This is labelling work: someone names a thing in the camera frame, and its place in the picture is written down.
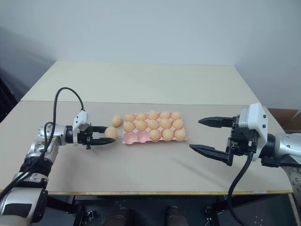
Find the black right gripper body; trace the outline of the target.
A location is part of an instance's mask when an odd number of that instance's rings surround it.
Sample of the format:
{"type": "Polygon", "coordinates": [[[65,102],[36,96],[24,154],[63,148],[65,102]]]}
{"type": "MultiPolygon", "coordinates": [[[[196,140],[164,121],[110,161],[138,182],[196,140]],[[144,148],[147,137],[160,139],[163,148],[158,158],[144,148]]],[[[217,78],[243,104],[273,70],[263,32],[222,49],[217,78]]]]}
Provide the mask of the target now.
{"type": "Polygon", "coordinates": [[[248,127],[239,126],[240,115],[233,119],[230,137],[227,141],[226,153],[242,156],[256,153],[257,131],[248,127]]]}

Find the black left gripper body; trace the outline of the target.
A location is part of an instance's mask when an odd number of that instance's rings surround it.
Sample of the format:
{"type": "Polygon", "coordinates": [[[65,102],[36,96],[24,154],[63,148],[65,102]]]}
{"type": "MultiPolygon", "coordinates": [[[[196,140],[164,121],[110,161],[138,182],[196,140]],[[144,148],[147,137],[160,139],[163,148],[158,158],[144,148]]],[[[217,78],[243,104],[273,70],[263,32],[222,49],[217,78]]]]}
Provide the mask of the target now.
{"type": "Polygon", "coordinates": [[[93,126],[88,126],[84,131],[77,134],[77,143],[85,145],[87,150],[91,149],[93,140],[93,126]]]}

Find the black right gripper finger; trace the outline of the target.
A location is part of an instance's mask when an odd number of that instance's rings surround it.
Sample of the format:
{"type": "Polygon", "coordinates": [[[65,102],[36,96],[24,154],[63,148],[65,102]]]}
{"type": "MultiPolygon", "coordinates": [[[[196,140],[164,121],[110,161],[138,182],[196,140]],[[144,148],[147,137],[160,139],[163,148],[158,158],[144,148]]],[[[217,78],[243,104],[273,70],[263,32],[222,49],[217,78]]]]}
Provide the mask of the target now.
{"type": "Polygon", "coordinates": [[[213,128],[222,128],[227,127],[231,128],[233,124],[234,118],[230,117],[207,117],[200,119],[198,121],[199,124],[203,124],[213,128]]]}
{"type": "Polygon", "coordinates": [[[233,155],[216,150],[214,147],[206,145],[189,145],[189,147],[206,158],[221,161],[228,166],[232,166],[233,155]]]}

